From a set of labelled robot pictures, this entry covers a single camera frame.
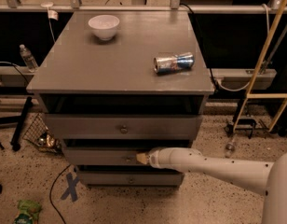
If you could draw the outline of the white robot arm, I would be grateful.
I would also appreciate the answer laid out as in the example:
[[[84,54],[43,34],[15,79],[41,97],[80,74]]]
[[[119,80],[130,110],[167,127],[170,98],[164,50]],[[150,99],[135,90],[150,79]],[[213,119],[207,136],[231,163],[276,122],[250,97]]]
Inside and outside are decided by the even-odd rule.
[[[206,157],[194,148],[156,147],[136,159],[158,169],[203,173],[263,195],[261,224],[287,224],[287,153],[275,162],[246,161]]]

